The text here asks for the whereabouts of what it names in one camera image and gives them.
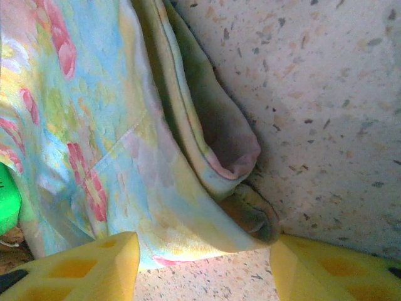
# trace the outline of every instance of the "yellow plastic object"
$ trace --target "yellow plastic object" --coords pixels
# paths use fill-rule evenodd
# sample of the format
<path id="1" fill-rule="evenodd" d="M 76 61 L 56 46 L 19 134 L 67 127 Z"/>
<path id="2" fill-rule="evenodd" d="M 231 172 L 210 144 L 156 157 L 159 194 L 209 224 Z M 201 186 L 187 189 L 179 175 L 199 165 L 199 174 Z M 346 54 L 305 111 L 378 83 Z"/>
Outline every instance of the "yellow plastic object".
<path id="1" fill-rule="evenodd" d="M 139 258 L 136 233 L 113 235 L 18 266 L 29 274 L 0 301 L 132 301 Z"/>
<path id="2" fill-rule="evenodd" d="M 282 235 L 270 265 L 280 301 L 399 301 L 401 264 L 346 248 Z"/>

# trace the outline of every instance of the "pastel tie-dye cloth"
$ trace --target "pastel tie-dye cloth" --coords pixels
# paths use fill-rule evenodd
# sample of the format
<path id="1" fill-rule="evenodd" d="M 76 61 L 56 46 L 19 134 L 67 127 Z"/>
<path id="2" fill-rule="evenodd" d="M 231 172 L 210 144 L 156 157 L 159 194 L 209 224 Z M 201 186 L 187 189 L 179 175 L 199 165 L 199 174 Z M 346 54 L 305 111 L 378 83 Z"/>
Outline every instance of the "pastel tie-dye cloth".
<path id="1" fill-rule="evenodd" d="M 168 0 L 0 1 L 0 161 L 36 258 L 122 231 L 141 269 L 276 239 L 239 185 L 256 137 Z"/>

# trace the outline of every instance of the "green plastic toy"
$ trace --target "green plastic toy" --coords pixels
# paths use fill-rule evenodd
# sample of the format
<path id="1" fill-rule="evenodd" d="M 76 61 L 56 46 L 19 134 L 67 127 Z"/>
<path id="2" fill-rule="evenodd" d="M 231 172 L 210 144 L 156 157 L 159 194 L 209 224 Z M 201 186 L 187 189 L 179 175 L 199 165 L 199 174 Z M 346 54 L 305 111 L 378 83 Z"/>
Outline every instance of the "green plastic toy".
<path id="1" fill-rule="evenodd" d="M 8 168 L 0 163 L 0 235 L 17 225 L 21 195 Z"/>

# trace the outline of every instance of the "speckled floor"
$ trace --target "speckled floor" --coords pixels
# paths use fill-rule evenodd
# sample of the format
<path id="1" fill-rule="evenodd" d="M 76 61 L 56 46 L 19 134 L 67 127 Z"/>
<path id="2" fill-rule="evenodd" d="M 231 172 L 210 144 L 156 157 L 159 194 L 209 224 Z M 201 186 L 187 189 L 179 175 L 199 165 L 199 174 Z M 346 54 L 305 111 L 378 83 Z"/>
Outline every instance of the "speckled floor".
<path id="1" fill-rule="evenodd" d="M 135 301 L 278 301 L 269 249 L 139 273 Z"/>

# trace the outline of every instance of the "pink flower print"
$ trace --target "pink flower print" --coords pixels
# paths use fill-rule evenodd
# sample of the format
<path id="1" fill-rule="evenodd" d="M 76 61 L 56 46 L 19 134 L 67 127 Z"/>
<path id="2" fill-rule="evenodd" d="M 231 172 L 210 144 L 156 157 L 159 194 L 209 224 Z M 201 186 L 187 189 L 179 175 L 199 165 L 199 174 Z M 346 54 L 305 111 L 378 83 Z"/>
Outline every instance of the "pink flower print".
<path id="1" fill-rule="evenodd" d="M 68 33 L 57 26 L 51 25 L 51 36 L 56 48 L 60 68 L 67 80 L 73 78 L 75 72 L 76 48 Z"/>
<path id="2" fill-rule="evenodd" d="M 180 263 L 189 262 L 189 261 L 168 260 L 159 256 L 153 256 L 152 258 L 154 261 L 156 261 L 159 265 L 162 265 L 163 267 L 172 267 L 173 265 L 179 265 Z"/>
<path id="3" fill-rule="evenodd" d="M 90 209 L 98 221 L 107 221 L 107 197 L 98 174 L 91 171 L 83 183 L 86 196 L 89 199 Z"/>
<path id="4" fill-rule="evenodd" d="M 82 184 L 85 176 L 89 173 L 88 164 L 78 143 L 67 143 L 67 147 L 70 152 L 68 159 L 74 170 L 75 181 Z"/>
<path id="5" fill-rule="evenodd" d="M 51 38 L 60 61 L 60 68 L 64 77 L 69 80 L 73 78 L 75 72 L 76 48 L 68 33 L 63 15 L 52 0 L 36 0 L 36 4 L 43 8 L 49 17 Z"/>
<path id="6" fill-rule="evenodd" d="M 82 184 L 90 209 L 98 221 L 107 220 L 107 196 L 96 171 L 89 171 L 78 143 L 67 143 L 69 160 L 74 170 L 75 181 Z"/>
<path id="7" fill-rule="evenodd" d="M 29 91 L 28 89 L 20 89 L 19 94 L 21 98 L 24 100 L 26 109 L 31 114 L 33 123 L 39 126 L 38 106 L 36 105 L 36 102 L 32 97 L 31 91 Z"/>
<path id="8" fill-rule="evenodd" d="M 19 160 L 17 154 L 12 149 L 8 148 L 4 144 L 0 144 L 0 157 L 6 158 L 14 163 L 16 169 L 19 171 L 20 174 L 23 173 L 24 167 Z"/>
<path id="9" fill-rule="evenodd" d="M 0 127 L 11 137 L 16 145 L 18 145 L 21 152 L 25 155 L 25 145 L 23 143 L 23 137 L 17 127 L 17 125 L 6 119 L 0 118 Z"/>

